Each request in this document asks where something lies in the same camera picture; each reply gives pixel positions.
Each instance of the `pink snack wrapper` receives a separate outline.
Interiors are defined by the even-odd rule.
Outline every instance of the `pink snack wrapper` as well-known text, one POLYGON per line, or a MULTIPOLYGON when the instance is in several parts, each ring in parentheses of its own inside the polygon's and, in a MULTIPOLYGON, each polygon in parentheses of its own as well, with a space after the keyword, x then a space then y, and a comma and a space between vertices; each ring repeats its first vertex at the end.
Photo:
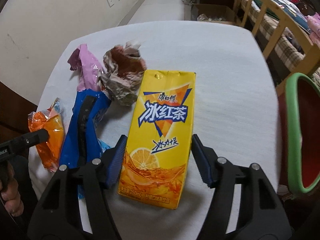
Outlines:
POLYGON ((77 91, 91 89, 93 91, 101 91, 97 85, 98 70, 102 69, 101 63, 88 50, 87 44, 81 44, 68 59, 70 70, 81 69, 81 76, 77 91))

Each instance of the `white wall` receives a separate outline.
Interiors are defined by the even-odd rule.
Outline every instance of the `white wall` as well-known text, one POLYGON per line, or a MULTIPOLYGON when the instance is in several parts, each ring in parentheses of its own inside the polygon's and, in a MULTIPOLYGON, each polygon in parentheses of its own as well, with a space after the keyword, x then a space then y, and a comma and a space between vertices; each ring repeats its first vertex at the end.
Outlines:
POLYGON ((38 104, 70 41, 115 27, 138 0, 8 0, 0 13, 0 81, 38 104))

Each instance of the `screw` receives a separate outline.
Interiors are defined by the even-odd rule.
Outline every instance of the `screw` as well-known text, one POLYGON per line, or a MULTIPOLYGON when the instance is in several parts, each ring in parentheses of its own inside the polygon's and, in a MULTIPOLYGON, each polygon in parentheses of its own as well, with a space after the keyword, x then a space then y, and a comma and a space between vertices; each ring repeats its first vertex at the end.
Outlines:
POLYGON ((92 164, 94 164, 94 165, 98 165, 100 163, 101 163, 101 160, 99 158, 95 158, 92 160, 92 164))
POLYGON ((217 161, 218 161, 218 163, 220 163, 220 164, 225 164, 225 163, 227 162, 227 159, 226 159, 225 157, 219 157, 219 158, 217 159, 217 161))
POLYGON ((257 164, 257 163, 252 163, 251 164, 251 168, 253 168, 254 170, 258 170, 258 169, 260 169, 260 166, 259 166, 259 164, 257 164))
POLYGON ((65 164, 62 164, 60 167, 59 167, 59 170, 60 171, 65 171, 67 169, 67 165, 65 164))

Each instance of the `white table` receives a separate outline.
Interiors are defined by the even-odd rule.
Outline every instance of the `white table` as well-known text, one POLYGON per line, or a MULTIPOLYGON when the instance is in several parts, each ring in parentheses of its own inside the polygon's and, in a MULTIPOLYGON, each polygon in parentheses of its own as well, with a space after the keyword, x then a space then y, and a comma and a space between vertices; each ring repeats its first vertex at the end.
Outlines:
MULTIPOLYGON (((105 52, 127 41, 141 43, 148 69, 196 72, 194 133, 218 156, 237 165, 259 163, 277 187, 281 153, 278 101, 266 62, 251 33, 243 28, 216 23, 159 21, 116 27, 72 41, 57 62, 42 94, 39 110, 56 97, 65 111, 67 131, 76 98, 78 76, 67 60, 81 43, 102 62, 105 52)), ((114 146, 128 134, 133 109, 112 103, 100 123, 99 137, 114 146)), ((30 176, 38 197, 51 174, 42 167, 35 148, 29 155, 30 176)), ((214 190, 201 180, 190 155, 186 184, 178 209, 158 208, 122 197, 114 187, 107 199, 122 239, 196 239, 214 190)), ((240 188, 235 198, 228 231, 235 228, 240 188)), ((85 230, 90 230, 83 218, 85 230)))

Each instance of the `finger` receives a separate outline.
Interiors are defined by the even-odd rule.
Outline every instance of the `finger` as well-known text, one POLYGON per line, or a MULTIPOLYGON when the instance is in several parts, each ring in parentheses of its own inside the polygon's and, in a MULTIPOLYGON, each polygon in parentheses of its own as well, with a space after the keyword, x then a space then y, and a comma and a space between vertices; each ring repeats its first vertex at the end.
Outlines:
POLYGON ((24 209, 23 202, 22 202, 22 201, 20 201, 20 204, 19 204, 19 208, 18 208, 18 210, 17 210, 15 213, 12 213, 11 215, 12 215, 13 217, 21 216, 21 215, 22 215, 22 213, 23 213, 23 209, 24 209))
POLYGON ((15 179, 11 179, 8 183, 6 191, 1 192, 1 196, 4 201, 15 199, 18 193, 18 182, 15 179))
POLYGON ((15 213, 18 211, 19 205, 20 205, 21 199, 20 194, 18 192, 15 199, 9 200, 5 203, 4 207, 7 210, 9 214, 15 213))
POLYGON ((13 169, 11 163, 9 163, 9 162, 8 162, 7 169, 8 169, 9 179, 12 179, 14 176, 14 169, 13 169))

